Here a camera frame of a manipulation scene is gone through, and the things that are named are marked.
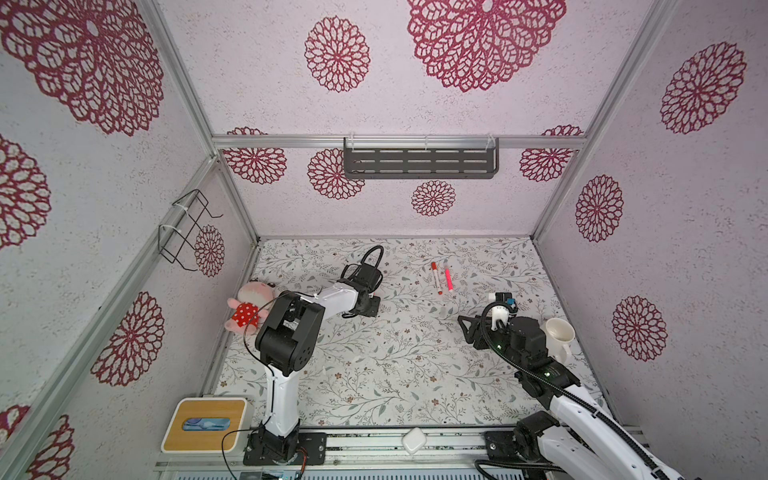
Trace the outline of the white whiteboard marker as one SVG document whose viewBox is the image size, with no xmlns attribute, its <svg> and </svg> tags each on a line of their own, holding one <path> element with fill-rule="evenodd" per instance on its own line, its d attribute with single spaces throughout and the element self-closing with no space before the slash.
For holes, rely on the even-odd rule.
<svg viewBox="0 0 768 480">
<path fill-rule="evenodd" d="M 430 270 L 431 270 L 431 273 L 432 273 L 432 277 L 433 277 L 433 280 L 434 280 L 436 291 L 437 291 L 437 293 L 439 295 L 442 295 L 443 294 L 443 288 L 442 288 L 442 285 L 441 285 L 439 269 L 438 269 L 438 266 L 437 266 L 436 262 L 432 262 L 430 264 Z"/>
</svg>

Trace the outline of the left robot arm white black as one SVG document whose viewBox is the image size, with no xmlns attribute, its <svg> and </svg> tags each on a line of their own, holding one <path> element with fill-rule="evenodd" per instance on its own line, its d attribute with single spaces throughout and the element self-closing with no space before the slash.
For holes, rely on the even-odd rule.
<svg viewBox="0 0 768 480">
<path fill-rule="evenodd" d="M 309 363 L 322 323 L 334 316 L 374 317 L 380 298 L 374 294 L 383 280 L 378 267 L 348 267 L 332 285 L 315 294 L 286 291 L 277 296 L 254 340 L 266 374 L 264 418 L 250 434 L 253 455 L 276 463 L 293 460 L 299 449 L 299 374 Z"/>
</svg>

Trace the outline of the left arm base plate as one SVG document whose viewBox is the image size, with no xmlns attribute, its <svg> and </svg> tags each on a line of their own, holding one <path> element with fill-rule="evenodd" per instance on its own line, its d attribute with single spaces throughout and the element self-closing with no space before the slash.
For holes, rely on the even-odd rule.
<svg viewBox="0 0 768 480">
<path fill-rule="evenodd" d="M 259 428 L 251 432 L 245 447 L 245 466 L 315 466 L 325 463 L 327 434 L 294 431 L 287 437 Z"/>
</svg>

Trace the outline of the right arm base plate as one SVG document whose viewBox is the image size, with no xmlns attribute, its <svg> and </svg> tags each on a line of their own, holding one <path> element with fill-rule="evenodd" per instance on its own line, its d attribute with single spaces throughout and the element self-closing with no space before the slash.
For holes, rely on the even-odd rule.
<svg viewBox="0 0 768 480">
<path fill-rule="evenodd" d="M 488 457 L 493 461 L 545 463 L 538 440 L 546 430 L 559 426 L 553 416 L 540 411 L 519 420 L 513 429 L 486 431 Z"/>
</svg>

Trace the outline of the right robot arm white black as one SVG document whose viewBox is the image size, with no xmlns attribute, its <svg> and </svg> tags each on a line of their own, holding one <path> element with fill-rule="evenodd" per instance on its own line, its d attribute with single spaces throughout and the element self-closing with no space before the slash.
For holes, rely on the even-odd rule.
<svg viewBox="0 0 768 480">
<path fill-rule="evenodd" d="M 513 429 L 485 433 L 487 456 L 475 467 L 519 470 L 526 479 L 559 473 L 570 479 L 678 479 L 668 466 L 594 401 L 581 381 L 550 353 L 538 321 L 499 315 L 492 304 L 474 317 L 461 316 L 465 341 L 488 349 L 511 366 L 523 390 L 541 410 Z"/>
</svg>

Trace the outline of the pink highlighter pen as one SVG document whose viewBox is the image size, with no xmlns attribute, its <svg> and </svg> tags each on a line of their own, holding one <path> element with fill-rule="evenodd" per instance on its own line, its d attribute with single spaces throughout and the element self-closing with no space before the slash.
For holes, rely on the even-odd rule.
<svg viewBox="0 0 768 480">
<path fill-rule="evenodd" d="M 453 281 L 452 281 L 452 276 L 451 276 L 450 269 L 446 268 L 445 271 L 444 271 L 444 274 L 445 274 L 447 290 L 449 292 L 452 292 L 454 290 L 454 286 L 453 286 Z"/>
</svg>

